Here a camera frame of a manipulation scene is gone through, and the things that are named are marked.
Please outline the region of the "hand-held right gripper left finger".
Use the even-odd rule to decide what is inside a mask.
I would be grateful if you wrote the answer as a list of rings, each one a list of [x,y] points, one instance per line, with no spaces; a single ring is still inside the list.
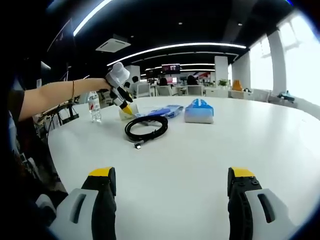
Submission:
[[[115,240],[116,191],[114,167],[93,170],[58,205],[50,231],[58,240]]]

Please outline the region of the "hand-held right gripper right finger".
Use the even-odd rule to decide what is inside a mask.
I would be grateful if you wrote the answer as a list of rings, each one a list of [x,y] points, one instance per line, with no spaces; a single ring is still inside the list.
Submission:
[[[270,189],[246,168],[230,167],[227,178],[230,240],[288,240],[296,226]]]

